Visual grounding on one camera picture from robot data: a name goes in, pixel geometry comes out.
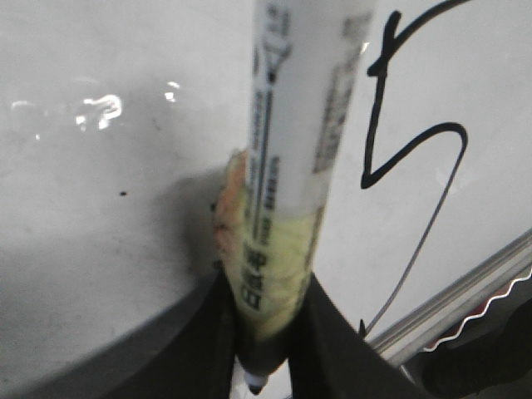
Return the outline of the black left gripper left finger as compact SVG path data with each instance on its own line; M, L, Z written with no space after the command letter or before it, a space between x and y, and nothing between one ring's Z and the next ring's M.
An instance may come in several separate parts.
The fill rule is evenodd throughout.
M204 301L171 342L105 398L228 398L234 370L236 313L218 273Z

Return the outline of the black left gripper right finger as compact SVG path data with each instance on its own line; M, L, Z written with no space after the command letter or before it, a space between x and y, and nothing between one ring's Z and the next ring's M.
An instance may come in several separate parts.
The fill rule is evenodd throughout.
M352 328L312 276L288 345L293 398L427 398Z

